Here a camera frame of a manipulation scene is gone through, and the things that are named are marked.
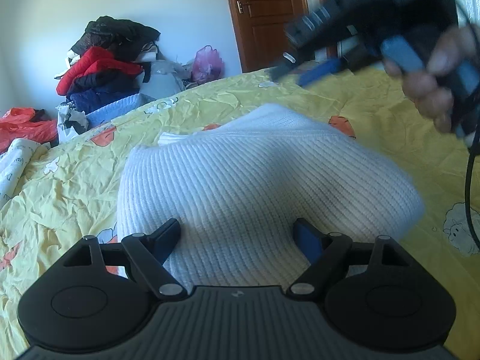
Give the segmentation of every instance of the human hand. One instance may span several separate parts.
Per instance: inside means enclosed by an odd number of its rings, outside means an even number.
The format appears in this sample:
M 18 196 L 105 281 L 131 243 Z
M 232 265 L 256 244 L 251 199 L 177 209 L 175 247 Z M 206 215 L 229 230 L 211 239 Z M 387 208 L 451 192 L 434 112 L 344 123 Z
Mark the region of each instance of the human hand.
M 477 37 L 480 28 L 472 25 Z M 452 91 L 438 86 L 435 77 L 442 77 L 453 71 L 464 59 L 472 59 L 477 50 L 470 27 L 452 27 L 438 40 L 426 70 L 407 73 L 403 76 L 402 89 L 406 97 L 415 103 L 420 115 L 433 119 L 440 132 L 450 132 L 450 111 L 453 106 Z M 392 61 L 383 62 L 385 71 L 391 77 L 401 77 L 400 68 Z

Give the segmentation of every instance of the wrinkled yellow fabric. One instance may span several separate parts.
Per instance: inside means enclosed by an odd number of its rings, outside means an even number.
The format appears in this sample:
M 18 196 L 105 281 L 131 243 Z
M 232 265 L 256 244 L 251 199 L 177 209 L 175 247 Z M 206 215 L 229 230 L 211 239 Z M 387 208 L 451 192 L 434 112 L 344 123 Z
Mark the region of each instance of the wrinkled yellow fabric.
M 163 131 L 186 134 L 225 124 L 264 103 L 279 103 L 323 122 L 344 116 L 361 144 L 411 175 L 426 213 L 402 245 L 455 299 L 457 319 L 448 349 L 464 360 L 479 358 L 480 254 L 463 255 L 443 232 L 449 210 L 464 202 L 463 144 L 435 132 L 404 98 L 399 83 L 381 71 L 332 76 L 308 90 L 295 85 L 293 76 L 278 87 L 259 88 L 266 80 L 264 71 L 244 74 L 182 92 L 168 109 L 162 109 L 161 100 L 147 104 L 106 126 L 116 128 L 106 146 L 90 140 L 105 129 L 100 127 L 46 154 L 35 153 L 15 197 L 0 211 L 0 259 L 20 243 L 11 266 L 0 271 L 0 359 L 10 360 L 27 348 L 16 318 L 22 293 L 82 235 L 114 228 L 119 181 L 134 146 L 156 144 Z M 476 169 L 472 206 L 477 211 L 479 176 Z

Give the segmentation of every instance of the door handle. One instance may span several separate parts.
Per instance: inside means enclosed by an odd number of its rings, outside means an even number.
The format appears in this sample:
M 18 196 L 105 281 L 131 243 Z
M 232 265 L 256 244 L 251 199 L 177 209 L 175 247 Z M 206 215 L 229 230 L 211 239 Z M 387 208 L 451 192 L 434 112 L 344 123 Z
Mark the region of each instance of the door handle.
M 238 7 L 238 13 L 243 13 L 243 6 L 244 5 L 250 5 L 248 1 L 246 3 L 242 3 L 241 1 L 237 0 L 237 7 Z

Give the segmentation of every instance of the wooden door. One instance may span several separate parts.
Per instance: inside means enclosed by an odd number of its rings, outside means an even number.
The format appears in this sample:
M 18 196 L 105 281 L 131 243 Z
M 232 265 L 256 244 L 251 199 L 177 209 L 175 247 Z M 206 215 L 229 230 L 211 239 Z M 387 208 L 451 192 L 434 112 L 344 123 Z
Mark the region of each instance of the wooden door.
M 306 0 L 229 0 L 243 72 L 273 65 L 287 50 L 284 25 L 308 11 Z

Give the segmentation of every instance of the ribbed knit fabric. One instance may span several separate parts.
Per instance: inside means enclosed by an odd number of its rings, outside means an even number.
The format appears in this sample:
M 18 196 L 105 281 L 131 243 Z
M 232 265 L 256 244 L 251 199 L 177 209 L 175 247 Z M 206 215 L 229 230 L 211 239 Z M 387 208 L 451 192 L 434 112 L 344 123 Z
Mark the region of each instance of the ribbed knit fabric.
M 423 204 L 391 161 L 334 128 L 266 104 L 216 130 L 136 147 L 118 193 L 118 239 L 177 218 L 164 267 L 193 285 L 287 287 L 308 267 L 292 239 L 306 218 L 355 241 L 399 239 Z

